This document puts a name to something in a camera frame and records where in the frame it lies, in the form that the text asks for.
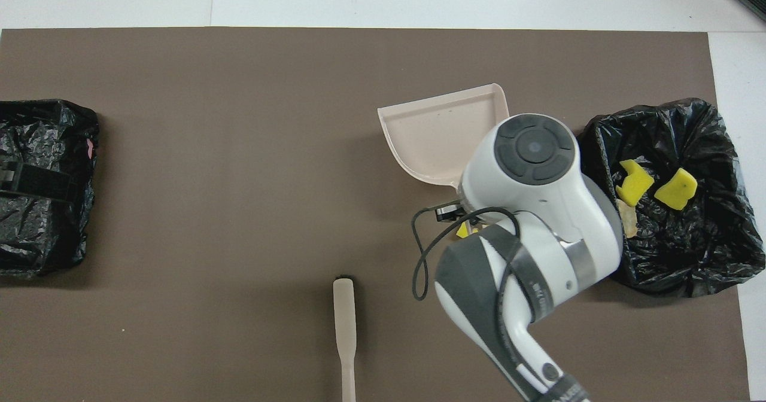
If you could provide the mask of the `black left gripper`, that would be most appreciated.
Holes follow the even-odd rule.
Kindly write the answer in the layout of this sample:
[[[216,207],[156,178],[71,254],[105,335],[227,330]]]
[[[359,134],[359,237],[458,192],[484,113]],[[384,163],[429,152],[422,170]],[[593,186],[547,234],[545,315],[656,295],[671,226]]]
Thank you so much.
[[[24,162],[1,162],[1,190],[4,194],[24,194]]]

